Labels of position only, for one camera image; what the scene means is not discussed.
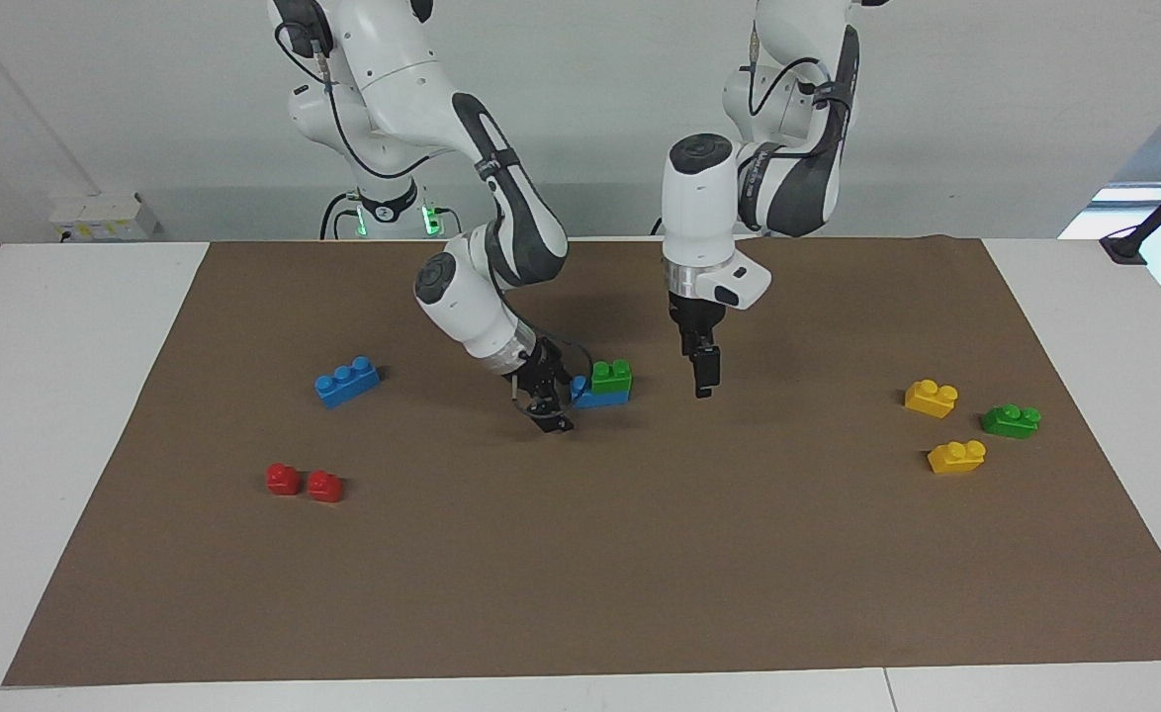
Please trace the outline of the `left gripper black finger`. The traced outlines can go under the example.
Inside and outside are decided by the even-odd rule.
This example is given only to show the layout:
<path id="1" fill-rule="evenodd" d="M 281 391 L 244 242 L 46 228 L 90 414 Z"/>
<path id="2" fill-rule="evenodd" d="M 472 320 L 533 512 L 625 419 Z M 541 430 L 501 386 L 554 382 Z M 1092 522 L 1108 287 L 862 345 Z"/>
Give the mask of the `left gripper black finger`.
<path id="1" fill-rule="evenodd" d="M 697 400 L 711 398 L 721 380 L 721 350 L 716 344 L 698 344 L 690 351 Z"/>

